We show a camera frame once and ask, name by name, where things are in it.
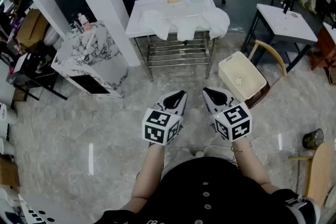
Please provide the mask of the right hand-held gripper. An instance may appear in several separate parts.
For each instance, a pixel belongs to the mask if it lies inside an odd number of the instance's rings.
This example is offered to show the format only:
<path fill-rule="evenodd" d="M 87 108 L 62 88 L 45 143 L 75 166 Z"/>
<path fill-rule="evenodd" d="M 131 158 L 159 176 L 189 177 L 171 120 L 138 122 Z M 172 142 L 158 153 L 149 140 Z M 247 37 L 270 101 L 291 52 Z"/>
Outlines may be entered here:
<path fill-rule="evenodd" d="M 233 142 L 251 133 L 252 116 L 245 103 L 222 106 L 228 105 L 234 98 L 230 91 L 218 87 L 204 87 L 202 95 L 211 114 L 211 126 L 224 140 Z"/>

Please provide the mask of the cream plastic basket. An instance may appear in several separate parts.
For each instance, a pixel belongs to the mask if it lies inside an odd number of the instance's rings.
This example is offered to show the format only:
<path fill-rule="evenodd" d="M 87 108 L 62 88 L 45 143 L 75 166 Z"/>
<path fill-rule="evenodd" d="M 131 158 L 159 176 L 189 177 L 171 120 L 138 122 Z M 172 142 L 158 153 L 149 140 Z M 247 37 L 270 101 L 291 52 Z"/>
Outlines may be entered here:
<path fill-rule="evenodd" d="M 240 102 L 252 98 L 267 84 L 264 76 L 240 51 L 219 62 L 218 75 Z"/>

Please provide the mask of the tan cardboard box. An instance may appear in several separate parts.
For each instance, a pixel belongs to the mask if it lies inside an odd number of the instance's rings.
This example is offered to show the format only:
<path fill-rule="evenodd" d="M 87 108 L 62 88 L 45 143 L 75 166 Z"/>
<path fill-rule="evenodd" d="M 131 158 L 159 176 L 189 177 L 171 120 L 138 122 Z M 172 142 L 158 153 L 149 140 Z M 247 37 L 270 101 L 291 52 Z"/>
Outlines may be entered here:
<path fill-rule="evenodd" d="M 16 40 L 23 51 L 33 52 L 35 43 L 43 41 L 47 28 L 48 20 L 38 9 L 31 9 L 24 20 L 16 35 Z"/>

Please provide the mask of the steel rack stand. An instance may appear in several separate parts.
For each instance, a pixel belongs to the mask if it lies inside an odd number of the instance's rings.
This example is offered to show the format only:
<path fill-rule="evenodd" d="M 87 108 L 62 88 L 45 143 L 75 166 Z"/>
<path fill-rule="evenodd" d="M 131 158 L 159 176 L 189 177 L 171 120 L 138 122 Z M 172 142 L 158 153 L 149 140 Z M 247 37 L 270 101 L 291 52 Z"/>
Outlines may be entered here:
<path fill-rule="evenodd" d="M 153 69 L 165 67 L 205 66 L 205 78 L 209 78 L 217 38 L 210 39 L 208 31 L 197 31 L 192 40 L 178 41 L 177 34 L 169 34 L 168 40 L 155 35 L 134 38 L 147 77 L 152 82 Z"/>

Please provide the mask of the wooden chair brown seat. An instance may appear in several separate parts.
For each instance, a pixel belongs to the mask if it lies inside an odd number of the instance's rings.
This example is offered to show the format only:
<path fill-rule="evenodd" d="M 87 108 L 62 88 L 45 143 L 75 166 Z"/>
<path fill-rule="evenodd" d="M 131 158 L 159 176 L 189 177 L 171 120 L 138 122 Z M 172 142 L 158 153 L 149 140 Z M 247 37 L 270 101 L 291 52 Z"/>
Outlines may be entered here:
<path fill-rule="evenodd" d="M 286 67 L 285 67 L 285 63 L 283 61 L 283 59 L 281 58 L 280 54 L 276 52 L 275 49 L 273 49 L 273 47 L 271 47 L 270 45 L 266 44 L 265 42 L 262 42 L 260 40 L 255 40 L 255 45 L 251 51 L 251 53 L 249 54 L 249 61 L 251 61 L 254 53 L 256 52 L 257 48 L 261 46 L 264 49 L 266 49 L 271 55 L 274 56 L 274 58 L 277 60 L 277 62 L 279 63 L 281 70 L 282 70 L 282 75 L 270 86 L 268 82 L 266 82 L 266 85 L 264 87 L 262 87 L 254 96 L 252 96 L 250 99 L 247 99 L 245 101 L 245 104 L 247 105 L 247 107 L 249 109 L 252 109 L 255 105 L 257 105 L 266 95 L 267 93 L 270 91 L 271 88 L 273 88 L 282 78 L 287 77 L 287 71 L 286 71 Z"/>

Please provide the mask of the person's black buttoned shirt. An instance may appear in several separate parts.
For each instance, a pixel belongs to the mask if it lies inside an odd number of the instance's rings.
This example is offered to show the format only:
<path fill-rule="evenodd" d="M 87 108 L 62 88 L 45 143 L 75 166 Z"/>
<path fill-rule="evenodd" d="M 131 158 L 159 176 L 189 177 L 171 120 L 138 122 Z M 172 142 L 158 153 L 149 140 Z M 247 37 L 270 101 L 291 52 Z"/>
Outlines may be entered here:
<path fill-rule="evenodd" d="M 168 171 L 137 213 L 108 210 L 95 224 L 318 224 L 320 209 L 290 189 L 267 193 L 222 158 L 201 157 Z"/>

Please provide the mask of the white ceramic sink basin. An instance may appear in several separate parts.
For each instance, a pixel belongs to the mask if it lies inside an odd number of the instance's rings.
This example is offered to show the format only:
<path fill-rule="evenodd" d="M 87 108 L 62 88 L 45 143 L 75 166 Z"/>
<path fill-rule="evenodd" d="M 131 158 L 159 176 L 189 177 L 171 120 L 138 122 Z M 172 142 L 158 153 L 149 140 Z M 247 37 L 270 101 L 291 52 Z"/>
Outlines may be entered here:
<path fill-rule="evenodd" d="M 168 0 L 138 0 L 135 1 L 131 16 L 125 30 L 129 38 L 155 35 L 154 32 L 147 28 L 139 26 L 139 20 L 142 12 L 145 10 L 157 10 L 165 15 L 170 22 L 170 33 L 177 33 L 177 28 L 171 23 L 172 19 L 177 17 L 200 16 L 203 11 L 215 7 L 213 0 L 207 0 L 206 5 L 188 2 L 170 3 Z"/>

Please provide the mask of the marble pattern cabinet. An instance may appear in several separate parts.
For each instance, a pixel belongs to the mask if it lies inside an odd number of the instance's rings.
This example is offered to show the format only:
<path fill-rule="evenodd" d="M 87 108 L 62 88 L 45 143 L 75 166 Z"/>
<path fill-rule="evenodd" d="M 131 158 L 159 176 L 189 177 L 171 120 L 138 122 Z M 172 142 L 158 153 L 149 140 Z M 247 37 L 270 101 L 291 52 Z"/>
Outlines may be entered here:
<path fill-rule="evenodd" d="M 69 31 L 51 67 L 97 100 L 123 98 L 128 63 L 102 21 Z"/>

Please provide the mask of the black mesh waste bin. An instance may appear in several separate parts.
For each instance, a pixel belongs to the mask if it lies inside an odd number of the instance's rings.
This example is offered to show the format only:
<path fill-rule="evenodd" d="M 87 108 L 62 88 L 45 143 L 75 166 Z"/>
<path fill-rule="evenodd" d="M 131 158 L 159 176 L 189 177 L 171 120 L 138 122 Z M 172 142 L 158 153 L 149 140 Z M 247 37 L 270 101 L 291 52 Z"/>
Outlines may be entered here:
<path fill-rule="evenodd" d="M 302 146 L 304 148 L 317 148 L 324 141 L 324 132 L 322 129 L 317 129 L 308 134 L 305 134 L 302 139 Z"/>

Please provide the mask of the brown wooden cabinet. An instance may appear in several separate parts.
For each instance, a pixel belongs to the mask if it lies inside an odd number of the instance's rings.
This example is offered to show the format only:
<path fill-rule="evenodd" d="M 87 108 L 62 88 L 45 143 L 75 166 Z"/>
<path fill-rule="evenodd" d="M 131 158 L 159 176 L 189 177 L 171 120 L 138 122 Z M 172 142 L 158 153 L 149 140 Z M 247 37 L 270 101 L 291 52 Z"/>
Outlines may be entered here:
<path fill-rule="evenodd" d="M 315 49 L 309 51 L 311 70 L 323 68 L 329 84 L 336 86 L 336 28 L 323 22 Z"/>

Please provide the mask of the pink bottle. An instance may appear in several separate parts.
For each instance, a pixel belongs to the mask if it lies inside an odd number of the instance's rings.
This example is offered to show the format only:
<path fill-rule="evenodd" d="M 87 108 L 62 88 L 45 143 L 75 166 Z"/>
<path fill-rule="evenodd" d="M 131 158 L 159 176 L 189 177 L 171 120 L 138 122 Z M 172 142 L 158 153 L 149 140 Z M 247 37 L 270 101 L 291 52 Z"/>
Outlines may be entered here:
<path fill-rule="evenodd" d="M 92 25 L 89 23 L 88 19 L 86 18 L 85 15 L 82 13 L 78 14 L 78 19 L 79 22 L 81 23 L 82 27 L 84 28 L 85 31 L 91 31 L 92 30 Z"/>

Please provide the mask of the light wooden table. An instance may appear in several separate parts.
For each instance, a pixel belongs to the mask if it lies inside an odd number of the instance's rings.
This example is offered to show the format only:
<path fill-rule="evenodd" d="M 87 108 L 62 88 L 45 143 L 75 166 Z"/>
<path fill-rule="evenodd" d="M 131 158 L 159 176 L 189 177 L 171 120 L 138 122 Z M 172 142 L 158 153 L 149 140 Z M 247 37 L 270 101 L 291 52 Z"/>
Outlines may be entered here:
<path fill-rule="evenodd" d="M 312 198 L 322 208 L 331 186 L 333 146 L 323 142 L 311 150 L 314 151 L 313 156 L 291 156 L 289 160 L 306 163 L 304 196 Z"/>

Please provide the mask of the white round disc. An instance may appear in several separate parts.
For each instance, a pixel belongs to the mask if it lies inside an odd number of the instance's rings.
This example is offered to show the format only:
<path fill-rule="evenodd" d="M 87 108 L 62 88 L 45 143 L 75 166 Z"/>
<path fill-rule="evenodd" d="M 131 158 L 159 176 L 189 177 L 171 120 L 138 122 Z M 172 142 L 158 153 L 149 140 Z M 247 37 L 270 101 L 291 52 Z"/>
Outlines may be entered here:
<path fill-rule="evenodd" d="M 326 208 L 332 208 L 334 205 L 336 205 L 336 185 L 331 188 L 324 203 Z"/>

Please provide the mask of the black low table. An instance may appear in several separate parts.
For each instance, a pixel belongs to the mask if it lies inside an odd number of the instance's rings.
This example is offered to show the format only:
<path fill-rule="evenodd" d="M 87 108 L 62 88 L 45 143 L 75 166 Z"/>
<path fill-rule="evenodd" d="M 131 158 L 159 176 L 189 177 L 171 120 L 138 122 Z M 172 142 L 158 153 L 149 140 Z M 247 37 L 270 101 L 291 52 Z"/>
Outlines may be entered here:
<path fill-rule="evenodd" d="M 54 90 L 57 78 L 58 72 L 51 67 L 51 62 L 41 67 L 38 58 L 34 58 L 31 54 L 24 54 L 18 58 L 12 72 L 7 75 L 6 82 L 37 101 L 39 98 L 31 94 L 30 89 L 43 88 L 67 100 L 67 97 Z"/>

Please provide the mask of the white top dark frame table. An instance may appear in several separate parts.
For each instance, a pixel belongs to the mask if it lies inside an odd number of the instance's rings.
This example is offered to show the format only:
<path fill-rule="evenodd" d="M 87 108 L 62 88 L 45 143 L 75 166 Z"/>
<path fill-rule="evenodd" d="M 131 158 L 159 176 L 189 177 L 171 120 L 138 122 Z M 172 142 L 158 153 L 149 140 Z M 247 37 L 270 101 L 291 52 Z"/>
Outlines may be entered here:
<path fill-rule="evenodd" d="M 250 39 L 256 38 L 254 31 L 261 21 L 269 33 L 265 43 L 272 45 L 277 42 L 287 42 L 295 46 L 298 54 L 294 60 L 289 61 L 289 66 L 286 68 L 287 72 L 291 71 L 317 43 L 316 35 L 299 13 L 265 4 L 257 4 L 256 8 L 253 22 L 240 51 L 242 53 L 247 51 Z"/>

